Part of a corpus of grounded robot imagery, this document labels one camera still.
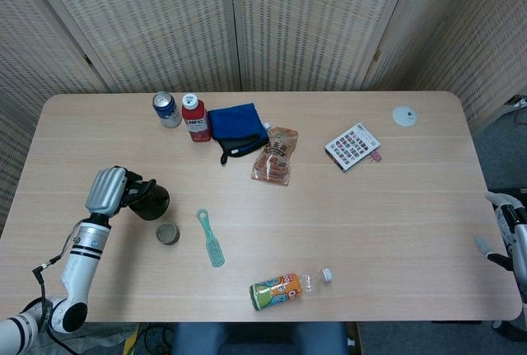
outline blue and silver can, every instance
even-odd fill
[[[181,115],[174,97],[166,91],[154,94],[152,106],[165,127],[177,127],[181,123]]]

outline metal can lid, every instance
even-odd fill
[[[156,237],[165,245],[173,245],[180,238],[180,231],[172,223],[163,223],[157,228]]]
[[[183,96],[183,106],[187,110],[195,110],[198,107],[199,100],[194,93],[187,93]]]
[[[153,102],[157,108],[165,108],[172,102],[172,96],[166,91],[158,91],[154,95]]]

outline blue cloth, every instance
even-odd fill
[[[226,164],[229,156],[244,156],[262,147],[269,140],[254,104],[210,110],[208,118],[212,138],[219,142],[223,150],[220,160],[222,165]]]

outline plastic bottle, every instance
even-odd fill
[[[185,94],[182,101],[181,113],[192,140],[194,142],[210,141],[211,128],[203,101],[198,100],[194,93]]]
[[[317,287],[320,287],[321,283],[330,283],[332,280],[333,274],[328,268],[307,271],[300,277],[295,273],[289,273],[251,285],[249,294],[253,307],[259,311],[278,303],[295,300],[302,293],[311,295],[317,292]]]

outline snack bag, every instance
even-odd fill
[[[253,165],[251,178],[274,184],[289,184],[289,158],[295,150],[298,132],[289,128],[273,127],[268,131],[269,142]]]

